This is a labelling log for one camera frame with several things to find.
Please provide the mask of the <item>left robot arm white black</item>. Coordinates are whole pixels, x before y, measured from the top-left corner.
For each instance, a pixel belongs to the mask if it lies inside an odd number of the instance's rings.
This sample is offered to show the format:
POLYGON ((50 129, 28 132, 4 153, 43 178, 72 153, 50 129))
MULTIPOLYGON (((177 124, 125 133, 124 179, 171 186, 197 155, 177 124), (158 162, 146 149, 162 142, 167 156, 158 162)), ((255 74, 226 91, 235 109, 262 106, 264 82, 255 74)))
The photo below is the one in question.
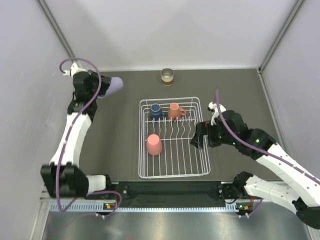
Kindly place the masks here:
POLYGON ((95 93, 103 93, 111 78, 99 77, 92 70, 80 70, 72 75, 74 92, 67 108, 66 126, 58 149, 40 175, 52 198, 82 198, 96 192, 103 199, 113 194, 107 175, 85 175, 79 167, 82 146, 96 111, 95 93))

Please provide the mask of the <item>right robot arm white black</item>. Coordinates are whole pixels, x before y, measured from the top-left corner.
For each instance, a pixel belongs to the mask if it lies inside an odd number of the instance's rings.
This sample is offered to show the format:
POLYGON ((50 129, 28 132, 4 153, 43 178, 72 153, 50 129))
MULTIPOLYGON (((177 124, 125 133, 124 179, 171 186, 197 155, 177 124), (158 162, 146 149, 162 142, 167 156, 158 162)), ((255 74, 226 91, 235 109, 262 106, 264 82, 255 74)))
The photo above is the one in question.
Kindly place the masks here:
POLYGON ((243 171, 230 186, 236 197, 252 196, 271 201, 293 212, 307 226, 319 229, 320 180, 291 158, 267 132, 248 128, 239 113, 215 103, 210 103, 207 109, 211 120, 196 124, 191 145, 201 150, 207 137, 211 148, 233 146, 286 183, 285 186, 270 183, 243 171))

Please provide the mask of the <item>lilac plastic tumbler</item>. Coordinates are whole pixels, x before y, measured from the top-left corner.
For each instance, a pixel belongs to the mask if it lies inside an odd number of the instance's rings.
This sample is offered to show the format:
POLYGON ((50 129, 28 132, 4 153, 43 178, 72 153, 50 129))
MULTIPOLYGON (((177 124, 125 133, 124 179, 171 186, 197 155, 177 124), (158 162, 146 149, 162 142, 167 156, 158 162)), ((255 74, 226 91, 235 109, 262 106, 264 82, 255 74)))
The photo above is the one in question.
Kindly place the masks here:
POLYGON ((98 98, 103 99, 121 90, 124 82, 120 77, 105 77, 102 81, 98 98))

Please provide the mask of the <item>pink plastic tumbler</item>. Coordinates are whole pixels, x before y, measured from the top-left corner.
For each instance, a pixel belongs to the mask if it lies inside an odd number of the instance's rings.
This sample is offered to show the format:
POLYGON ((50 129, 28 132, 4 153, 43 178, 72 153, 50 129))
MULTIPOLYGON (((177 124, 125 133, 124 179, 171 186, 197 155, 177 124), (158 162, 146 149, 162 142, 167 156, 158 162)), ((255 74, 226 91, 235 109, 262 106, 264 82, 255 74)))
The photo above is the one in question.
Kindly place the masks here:
POLYGON ((157 134, 149 135, 146 142, 146 151, 152 156, 157 156, 162 150, 163 146, 160 137, 157 134))

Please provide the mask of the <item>glass cup with brown band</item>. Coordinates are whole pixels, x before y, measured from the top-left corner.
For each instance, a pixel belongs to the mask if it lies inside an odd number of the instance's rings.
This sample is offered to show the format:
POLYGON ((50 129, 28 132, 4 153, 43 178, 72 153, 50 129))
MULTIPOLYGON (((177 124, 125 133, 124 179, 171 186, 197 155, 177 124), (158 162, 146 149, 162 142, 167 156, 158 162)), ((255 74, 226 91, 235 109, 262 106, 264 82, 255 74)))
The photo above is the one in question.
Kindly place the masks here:
POLYGON ((164 68, 160 71, 163 85, 170 86, 174 81, 174 71, 171 68, 164 68))

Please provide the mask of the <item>dark blue ceramic mug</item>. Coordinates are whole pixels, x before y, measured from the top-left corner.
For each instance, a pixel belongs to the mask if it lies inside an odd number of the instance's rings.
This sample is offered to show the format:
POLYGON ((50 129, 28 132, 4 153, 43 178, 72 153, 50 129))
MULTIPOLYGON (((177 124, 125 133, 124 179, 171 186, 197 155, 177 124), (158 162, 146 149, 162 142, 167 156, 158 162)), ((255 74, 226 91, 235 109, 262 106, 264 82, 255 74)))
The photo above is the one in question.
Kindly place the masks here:
POLYGON ((166 117, 166 112, 164 112, 162 107, 157 103, 151 105, 149 110, 151 120, 158 121, 159 119, 166 117))

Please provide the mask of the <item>terracotta ceramic mug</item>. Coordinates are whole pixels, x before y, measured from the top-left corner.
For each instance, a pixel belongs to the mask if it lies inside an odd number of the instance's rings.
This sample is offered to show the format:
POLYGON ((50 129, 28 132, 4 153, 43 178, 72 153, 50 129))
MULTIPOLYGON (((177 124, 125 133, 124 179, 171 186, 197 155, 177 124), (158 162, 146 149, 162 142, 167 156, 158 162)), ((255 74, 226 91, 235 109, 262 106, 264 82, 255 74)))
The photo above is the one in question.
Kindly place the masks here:
POLYGON ((178 120, 181 117, 184 117, 187 115, 187 111, 180 107, 180 105, 176 102, 173 102, 170 104, 167 112, 167 116, 169 119, 172 119, 173 121, 178 120))

